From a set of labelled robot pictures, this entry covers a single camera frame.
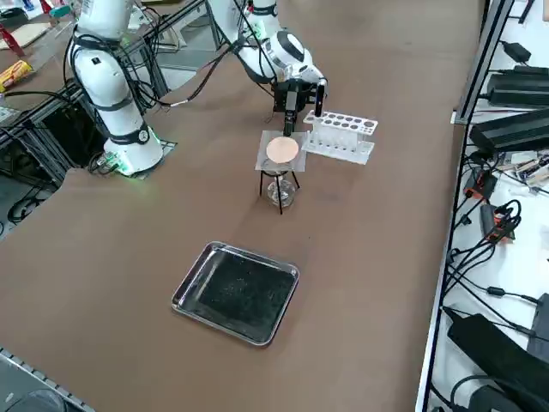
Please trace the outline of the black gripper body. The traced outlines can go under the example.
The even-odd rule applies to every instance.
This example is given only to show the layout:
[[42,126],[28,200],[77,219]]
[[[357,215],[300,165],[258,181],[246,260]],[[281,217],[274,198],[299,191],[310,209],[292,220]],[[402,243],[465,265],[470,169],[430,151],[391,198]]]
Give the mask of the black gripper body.
[[272,85],[272,92],[274,94],[274,112],[293,111],[299,113],[306,105],[316,101],[317,85],[302,80],[277,82]]

